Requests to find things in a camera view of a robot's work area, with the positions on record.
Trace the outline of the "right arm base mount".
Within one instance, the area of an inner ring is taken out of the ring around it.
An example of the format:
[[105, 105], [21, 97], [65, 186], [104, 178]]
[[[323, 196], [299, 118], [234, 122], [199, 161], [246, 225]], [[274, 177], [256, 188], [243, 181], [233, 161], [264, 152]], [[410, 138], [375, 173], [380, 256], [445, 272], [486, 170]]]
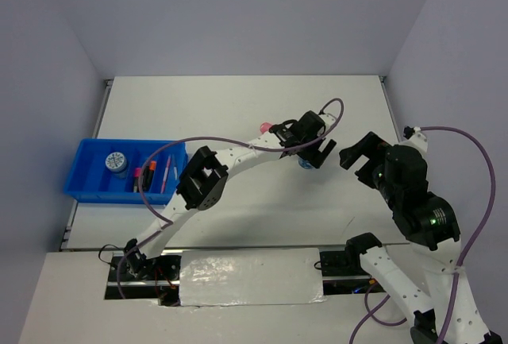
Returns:
[[374, 284], [373, 278], [357, 268], [344, 250], [321, 251], [314, 268], [322, 276], [325, 296], [364, 294]]

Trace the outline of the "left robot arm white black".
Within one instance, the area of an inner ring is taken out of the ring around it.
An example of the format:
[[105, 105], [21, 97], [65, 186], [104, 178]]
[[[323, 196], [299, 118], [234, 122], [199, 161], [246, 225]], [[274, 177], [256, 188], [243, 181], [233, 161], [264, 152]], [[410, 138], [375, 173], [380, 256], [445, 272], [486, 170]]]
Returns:
[[291, 156], [320, 168], [337, 144], [325, 137], [341, 119], [340, 114], [334, 116], [323, 110], [319, 113], [311, 110], [298, 120], [269, 125], [249, 142], [231, 140], [231, 147], [218, 151], [206, 145], [199, 148], [179, 175], [175, 192], [162, 212], [143, 199], [156, 220], [125, 245], [127, 270], [138, 280], [149, 278], [171, 237], [190, 217], [215, 206], [226, 183], [234, 176], [257, 165]]

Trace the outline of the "grey black pen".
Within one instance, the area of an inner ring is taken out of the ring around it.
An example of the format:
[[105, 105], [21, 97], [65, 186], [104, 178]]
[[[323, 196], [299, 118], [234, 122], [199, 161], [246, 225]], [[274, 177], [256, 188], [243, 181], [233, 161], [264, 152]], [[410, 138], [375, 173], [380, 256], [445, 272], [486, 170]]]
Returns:
[[174, 177], [174, 180], [178, 180], [178, 167], [175, 155], [171, 155], [171, 170]]

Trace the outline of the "blue-lidded round jar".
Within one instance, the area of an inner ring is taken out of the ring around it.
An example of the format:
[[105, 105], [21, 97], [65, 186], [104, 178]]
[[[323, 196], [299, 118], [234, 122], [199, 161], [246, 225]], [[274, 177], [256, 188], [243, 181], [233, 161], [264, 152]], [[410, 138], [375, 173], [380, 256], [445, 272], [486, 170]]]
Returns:
[[123, 179], [127, 176], [129, 162], [124, 153], [112, 152], [106, 157], [105, 166], [113, 176]]
[[304, 160], [301, 157], [298, 159], [298, 164], [304, 169], [314, 169], [314, 166], [308, 160]]

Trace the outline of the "orange-red pen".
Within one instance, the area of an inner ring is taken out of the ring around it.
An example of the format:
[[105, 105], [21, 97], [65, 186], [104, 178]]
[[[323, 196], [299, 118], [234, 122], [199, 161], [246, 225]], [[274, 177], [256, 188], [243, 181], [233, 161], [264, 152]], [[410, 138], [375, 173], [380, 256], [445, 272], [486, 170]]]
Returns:
[[171, 166], [171, 155], [167, 157], [167, 161], [164, 166], [164, 175], [161, 183], [160, 194], [163, 194], [165, 192], [170, 166]]

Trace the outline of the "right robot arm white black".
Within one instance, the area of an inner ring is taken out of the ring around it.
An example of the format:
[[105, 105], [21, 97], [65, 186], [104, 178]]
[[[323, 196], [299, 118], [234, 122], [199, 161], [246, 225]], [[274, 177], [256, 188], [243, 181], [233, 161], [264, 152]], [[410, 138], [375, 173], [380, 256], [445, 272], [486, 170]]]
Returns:
[[448, 201], [428, 189], [427, 137], [418, 127], [407, 127], [404, 136], [403, 142], [391, 145], [370, 132], [340, 151], [340, 165], [348, 169], [366, 157], [356, 176], [383, 197], [428, 290], [411, 281], [372, 233], [347, 241], [346, 267], [367, 272], [381, 285], [410, 324], [414, 343], [500, 343], [502, 338], [487, 327], [475, 304], [456, 214]]

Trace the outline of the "clear case of coloured pens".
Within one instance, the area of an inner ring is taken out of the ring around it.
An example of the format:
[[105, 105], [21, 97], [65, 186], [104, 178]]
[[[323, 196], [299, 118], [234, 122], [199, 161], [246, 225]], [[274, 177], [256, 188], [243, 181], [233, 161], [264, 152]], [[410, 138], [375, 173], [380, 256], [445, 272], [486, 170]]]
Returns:
[[273, 125], [270, 122], [264, 122], [260, 125], [260, 132], [266, 133], [268, 132]]

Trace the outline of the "orange cap black highlighter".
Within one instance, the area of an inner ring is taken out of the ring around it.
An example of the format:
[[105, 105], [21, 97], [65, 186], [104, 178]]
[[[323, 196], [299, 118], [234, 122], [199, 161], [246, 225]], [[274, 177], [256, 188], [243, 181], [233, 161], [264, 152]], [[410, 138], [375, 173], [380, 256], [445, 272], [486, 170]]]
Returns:
[[156, 170], [156, 161], [151, 160], [148, 166], [143, 171], [142, 190], [149, 191], [152, 185], [153, 176]]

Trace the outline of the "pink cap black highlighter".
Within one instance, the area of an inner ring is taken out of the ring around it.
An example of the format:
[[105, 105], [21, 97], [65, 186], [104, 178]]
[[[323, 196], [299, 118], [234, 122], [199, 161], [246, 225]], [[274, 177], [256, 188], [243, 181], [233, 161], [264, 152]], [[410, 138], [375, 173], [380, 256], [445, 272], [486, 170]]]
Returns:
[[141, 167], [137, 167], [134, 169], [133, 173], [133, 192], [137, 193], [139, 191], [139, 177], [141, 174]]

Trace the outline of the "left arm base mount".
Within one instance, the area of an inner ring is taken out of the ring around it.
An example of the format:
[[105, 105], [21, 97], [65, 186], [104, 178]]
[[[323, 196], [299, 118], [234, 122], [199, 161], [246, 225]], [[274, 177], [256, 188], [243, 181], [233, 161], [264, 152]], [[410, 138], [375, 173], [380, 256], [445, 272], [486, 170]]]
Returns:
[[120, 263], [123, 252], [111, 244], [98, 251], [98, 259], [108, 266], [105, 300], [155, 300], [160, 306], [178, 307], [179, 276], [182, 255], [164, 253], [149, 260], [135, 272], [127, 260]]

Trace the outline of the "blue cap black highlighter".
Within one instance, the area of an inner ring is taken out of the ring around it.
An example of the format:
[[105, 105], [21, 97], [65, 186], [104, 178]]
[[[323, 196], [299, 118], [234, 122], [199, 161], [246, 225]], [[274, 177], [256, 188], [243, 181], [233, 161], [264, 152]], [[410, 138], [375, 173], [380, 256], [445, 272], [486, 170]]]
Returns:
[[140, 191], [140, 190], [144, 189], [144, 178], [146, 175], [146, 167], [144, 167], [142, 165], [140, 165], [139, 167], [141, 167], [141, 174], [139, 177], [139, 191]]

